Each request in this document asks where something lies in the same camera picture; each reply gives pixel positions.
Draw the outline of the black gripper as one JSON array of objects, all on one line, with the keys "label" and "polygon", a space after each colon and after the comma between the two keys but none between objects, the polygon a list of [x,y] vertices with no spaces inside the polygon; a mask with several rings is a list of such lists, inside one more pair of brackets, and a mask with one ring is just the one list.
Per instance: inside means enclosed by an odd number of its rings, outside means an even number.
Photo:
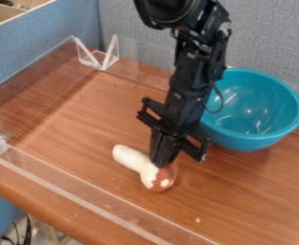
[{"label": "black gripper", "polygon": [[205,159],[213,138],[199,122],[211,92],[203,68],[203,61],[179,57],[165,103],[142,99],[136,117],[151,128],[150,160],[157,167],[171,164],[182,151],[199,162]]}]

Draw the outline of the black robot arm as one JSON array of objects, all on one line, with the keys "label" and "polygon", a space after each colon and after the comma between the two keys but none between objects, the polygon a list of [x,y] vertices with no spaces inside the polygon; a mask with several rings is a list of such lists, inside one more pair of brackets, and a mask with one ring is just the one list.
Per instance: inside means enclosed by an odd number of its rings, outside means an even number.
[{"label": "black robot arm", "polygon": [[157,167],[186,152],[201,161],[213,142],[201,124],[211,93],[219,91],[231,36],[229,12],[219,0],[135,0],[144,25],[169,29],[177,39],[175,71],[163,102],[142,100],[138,118],[151,127],[150,160]]}]

